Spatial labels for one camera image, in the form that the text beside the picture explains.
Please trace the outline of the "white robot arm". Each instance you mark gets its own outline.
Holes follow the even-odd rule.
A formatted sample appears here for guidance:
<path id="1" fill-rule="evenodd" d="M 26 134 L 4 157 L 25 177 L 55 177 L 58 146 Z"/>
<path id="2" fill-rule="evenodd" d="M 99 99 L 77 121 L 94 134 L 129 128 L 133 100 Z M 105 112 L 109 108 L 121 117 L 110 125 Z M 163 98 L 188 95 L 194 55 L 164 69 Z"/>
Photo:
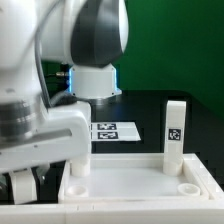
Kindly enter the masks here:
<path id="1" fill-rule="evenodd" d="M 0 173 L 91 153 L 86 102 L 46 100 L 41 61 L 103 68 L 128 42 L 124 0 L 0 0 Z"/>

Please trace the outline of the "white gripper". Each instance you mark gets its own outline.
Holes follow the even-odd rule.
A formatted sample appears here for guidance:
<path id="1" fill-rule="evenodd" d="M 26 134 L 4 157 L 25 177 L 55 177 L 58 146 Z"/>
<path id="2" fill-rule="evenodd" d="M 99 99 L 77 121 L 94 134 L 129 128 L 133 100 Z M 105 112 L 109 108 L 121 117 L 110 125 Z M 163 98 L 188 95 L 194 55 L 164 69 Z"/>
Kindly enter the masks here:
<path id="1" fill-rule="evenodd" d="M 91 154 L 91 106 L 86 102 L 50 108 L 34 135 L 16 144 L 0 144 L 0 173 L 35 167 L 39 183 L 49 163 Z"/>

